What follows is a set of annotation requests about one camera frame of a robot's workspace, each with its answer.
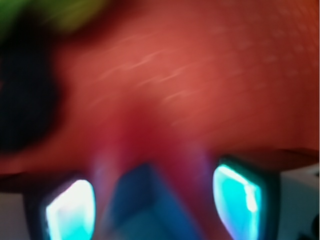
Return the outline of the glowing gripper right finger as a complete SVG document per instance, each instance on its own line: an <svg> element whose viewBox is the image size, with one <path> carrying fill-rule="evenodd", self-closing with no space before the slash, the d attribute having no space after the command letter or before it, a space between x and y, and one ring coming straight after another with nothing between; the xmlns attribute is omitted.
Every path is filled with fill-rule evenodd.
<svg viewBox="0 0 320 240"><path fill-rule="evenodd" d="M217 214L233 240L275 240L280 175L239 156L221 156L212 175Z"/></svg>

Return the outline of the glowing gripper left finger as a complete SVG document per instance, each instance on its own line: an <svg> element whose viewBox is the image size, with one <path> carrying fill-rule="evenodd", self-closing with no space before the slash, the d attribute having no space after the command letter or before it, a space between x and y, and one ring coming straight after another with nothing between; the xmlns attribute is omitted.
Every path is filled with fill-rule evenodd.
<svg viewBox="0 0 320 240"><path fill-rule="evenodd" d="M93 185L77 172L29 174L23 202L32 240L90 240L96 223Z"/></svg>

